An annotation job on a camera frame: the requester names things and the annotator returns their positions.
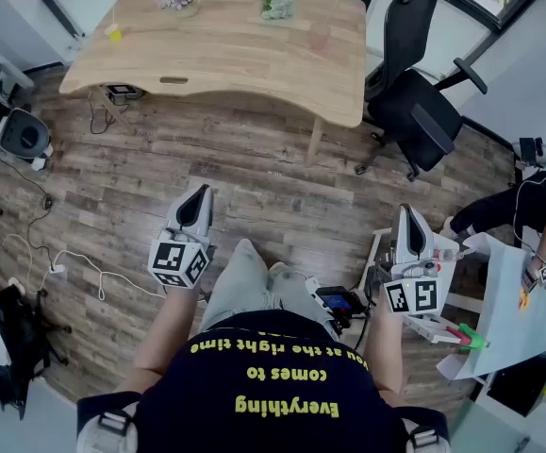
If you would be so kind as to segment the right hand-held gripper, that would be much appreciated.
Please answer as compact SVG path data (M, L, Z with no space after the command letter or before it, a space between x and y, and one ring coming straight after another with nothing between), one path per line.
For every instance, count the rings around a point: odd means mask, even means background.
M390 311L400 315L440 312L445 283L433 255L431 227L417 210L403 204L396 216L395 235L396 253L387 253L389 278L380 288Z

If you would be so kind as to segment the person's black printed t-shirt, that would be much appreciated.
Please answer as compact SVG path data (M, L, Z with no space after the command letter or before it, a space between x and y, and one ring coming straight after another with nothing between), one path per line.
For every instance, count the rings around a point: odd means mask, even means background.
M366 360L286 310L187 341L144 393L77 404L77 453L450 453L446 417L393 406Z

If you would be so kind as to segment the black under-table control box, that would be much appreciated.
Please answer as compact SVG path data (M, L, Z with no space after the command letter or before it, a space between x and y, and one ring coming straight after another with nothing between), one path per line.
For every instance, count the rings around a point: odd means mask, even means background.
M107 84L105 88L109 96L113 98L136 100L144 95L144 90L126 84Z

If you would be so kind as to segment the black waist device blue screen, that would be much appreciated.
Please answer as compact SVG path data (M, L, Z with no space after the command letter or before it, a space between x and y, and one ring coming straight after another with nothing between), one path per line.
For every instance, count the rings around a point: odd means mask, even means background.
M305 285L308 294L331 316L332 328L339 336L351 326L353 318L368 314L358 295L343 286L322 287L315 277L307 277Z

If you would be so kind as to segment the white green flower bouquet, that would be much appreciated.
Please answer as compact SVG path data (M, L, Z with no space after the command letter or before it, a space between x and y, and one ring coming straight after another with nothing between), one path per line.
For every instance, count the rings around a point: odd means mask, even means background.
M288 20L294 15L293 0L258 0L261 3L261 18L265 21Z

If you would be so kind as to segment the person's left forearm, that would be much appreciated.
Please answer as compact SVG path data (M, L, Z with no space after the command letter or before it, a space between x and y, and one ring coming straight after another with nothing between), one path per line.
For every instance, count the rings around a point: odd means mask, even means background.
M178 350L189 338L199 293L172 287L157 317L139 347L131 374L129 391L144 393L166 372Z

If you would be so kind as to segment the black cabinet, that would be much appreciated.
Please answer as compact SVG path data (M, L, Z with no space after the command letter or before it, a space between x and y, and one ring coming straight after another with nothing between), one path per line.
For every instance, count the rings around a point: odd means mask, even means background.
M494 374L487 396L522 417L542 401L546 390L546 351Z

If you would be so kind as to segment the person's light jeans legs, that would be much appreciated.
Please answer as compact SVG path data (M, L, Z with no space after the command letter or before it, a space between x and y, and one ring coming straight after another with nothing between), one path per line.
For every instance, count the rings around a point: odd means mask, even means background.
M242 239L214 284L199 330L240 313L264 310L295 313L322 326L333 340L339 338L331 316L308 292L305 277L281 261L267 267L252 242Z

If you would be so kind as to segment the clear plastic bottle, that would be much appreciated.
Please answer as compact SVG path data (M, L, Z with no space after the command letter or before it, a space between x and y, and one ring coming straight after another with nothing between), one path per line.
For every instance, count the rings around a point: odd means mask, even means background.
M459 251L453 248L447 249L435 249L434 250L434 259L438 262L456 262L462 260L466 256L474 253L475 249L467 248L464 251Z

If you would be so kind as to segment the wooden table leg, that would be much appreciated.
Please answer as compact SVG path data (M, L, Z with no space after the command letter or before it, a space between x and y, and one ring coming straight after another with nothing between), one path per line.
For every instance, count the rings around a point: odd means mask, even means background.
M108 98L108 94L103 86L90 86L89 90L120 126L128 132L134 131L133 126L126 121L115 104Z
M321 117L317 116L314 120L314 125L310 136L310 142L306 153L306 166L312 165L315 161L318 147L323 136L323 128L324 120Z

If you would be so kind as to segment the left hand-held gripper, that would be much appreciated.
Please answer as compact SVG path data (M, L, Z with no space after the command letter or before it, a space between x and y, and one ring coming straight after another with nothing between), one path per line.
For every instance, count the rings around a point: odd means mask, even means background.
M167 225L151 242L147 270L165 287L194 289L211 263L212 188L201 185L176 199Z

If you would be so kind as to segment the person's right forearm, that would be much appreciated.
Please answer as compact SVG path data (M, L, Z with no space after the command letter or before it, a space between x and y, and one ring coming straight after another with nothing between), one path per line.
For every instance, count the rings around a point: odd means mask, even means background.
M403 403L403 319L393 314L381 293L372 313L364 358L380 395L391 405Z

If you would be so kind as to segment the pink transparent cup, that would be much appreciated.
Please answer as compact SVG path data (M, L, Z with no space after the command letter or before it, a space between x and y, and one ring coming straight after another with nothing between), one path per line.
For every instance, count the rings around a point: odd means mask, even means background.
M328 24L313 23L308 32L308 43L311 49L320 51L327 46L331 36Z

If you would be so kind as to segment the green red toy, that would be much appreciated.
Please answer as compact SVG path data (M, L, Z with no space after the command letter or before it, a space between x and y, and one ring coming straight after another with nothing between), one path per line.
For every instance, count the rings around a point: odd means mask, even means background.
M447 326L445 330L458 339L461 350L482 350L490 345L490 342L467 324L462 323L458 327Z

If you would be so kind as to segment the white side table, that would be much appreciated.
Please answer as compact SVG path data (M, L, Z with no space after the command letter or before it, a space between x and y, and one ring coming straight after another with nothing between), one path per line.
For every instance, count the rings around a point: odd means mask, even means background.
M475 378L526 361L546 351L546 291L536 287L520 309L521 276L529 253L486 233L464 245L488 256L487 283L476 332L489 346L468 355L452 354L438 365L449 380Z

